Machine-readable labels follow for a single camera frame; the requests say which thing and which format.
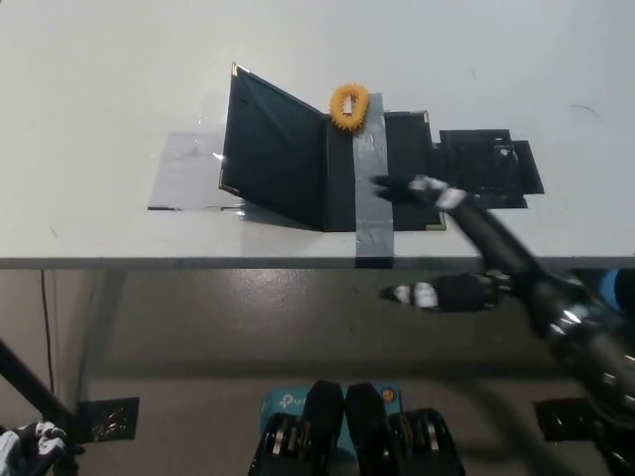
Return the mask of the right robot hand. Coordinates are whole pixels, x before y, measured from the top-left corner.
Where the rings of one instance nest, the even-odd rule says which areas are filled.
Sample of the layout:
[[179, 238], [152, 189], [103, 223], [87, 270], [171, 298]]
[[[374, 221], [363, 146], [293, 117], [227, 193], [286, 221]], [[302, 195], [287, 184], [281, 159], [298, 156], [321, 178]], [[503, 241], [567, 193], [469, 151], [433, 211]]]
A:
[[446, 213], [479, 252], [484, 270], [396, 285], [380, 297], [438, 312], [479, 312], [498, 305], [503, 295], [532, 312], [547, 313], [585, 299], [580, 283], [547, 272], [502, 222], [469, 192], [429, 176], [376, 176], [376, 194], [394, 204], [431, 205]]

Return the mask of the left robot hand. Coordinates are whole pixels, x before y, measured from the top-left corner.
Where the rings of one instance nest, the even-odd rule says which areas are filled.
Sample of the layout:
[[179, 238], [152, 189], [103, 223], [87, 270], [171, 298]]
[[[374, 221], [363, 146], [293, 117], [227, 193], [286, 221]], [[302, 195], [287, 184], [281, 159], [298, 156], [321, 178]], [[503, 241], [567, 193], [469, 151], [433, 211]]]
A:
[[9, 429], [1, 426], [1, 475], [47, 475], [54, 467], [76, 470], [85, 448], [70, 441], [52, 422], [38, 420]]

